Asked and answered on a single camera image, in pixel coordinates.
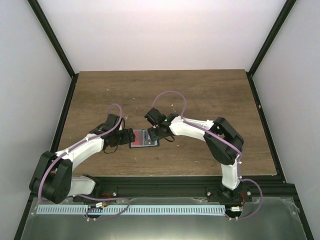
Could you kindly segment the black leather card holder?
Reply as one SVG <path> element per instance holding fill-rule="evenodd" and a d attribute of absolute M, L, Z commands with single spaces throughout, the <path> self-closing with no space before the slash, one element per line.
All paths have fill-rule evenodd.
<path fill-rule="evenodd" d="M 147 129 L 134 129 L 133 133 L 135 135 L 134 142 L 129 144 L 130 148 L 148 148 L 148 147 L 158 147 L 160 142 L 158 140 L 151 140 L 151 137 Z"/>

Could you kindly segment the black VIP card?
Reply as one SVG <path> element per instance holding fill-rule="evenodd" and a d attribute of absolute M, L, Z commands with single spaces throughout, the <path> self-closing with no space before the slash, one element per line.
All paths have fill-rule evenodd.
<path fill-rule="evenodd" d="M 145 147 L 156 147 L 160 143 L 158 140 L 152 140 L 147 129 L 144 130 L 144 146 Z"/>

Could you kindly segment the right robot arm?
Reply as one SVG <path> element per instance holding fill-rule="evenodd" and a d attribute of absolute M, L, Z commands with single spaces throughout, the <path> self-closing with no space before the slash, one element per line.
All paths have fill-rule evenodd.
<path fill-rule="evenodd" d="M 184 136 L 205 142 L 221 165 L 223 198 L 232 202 L 240 196 L 242 177 L 239 165 L 245 141 L 225 118 L 195 120 L 173 113 L 164 115 L 154 107 L 144 118 L 152 125 L 147 129 L 152 141 Z"/>

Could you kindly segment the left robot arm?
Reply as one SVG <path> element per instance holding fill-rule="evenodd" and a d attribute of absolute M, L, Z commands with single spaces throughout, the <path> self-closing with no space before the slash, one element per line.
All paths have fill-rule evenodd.
<path fill-rule="evenodd" d="M 44 152 L 29 183 L 29 190 L 55 204 L 77 195 L 85 195 L 89 201 L 97 202 L 102 196 L 97 181 L 87 175 L 73 176 L 73 171 L 92 155 L 104 152 L 108 147 L 131 144 L 135 138 L 134 130 L 125 128 L 125 120 L 110 113 L 104 123 L 72 146 L 57 152 Z"/>

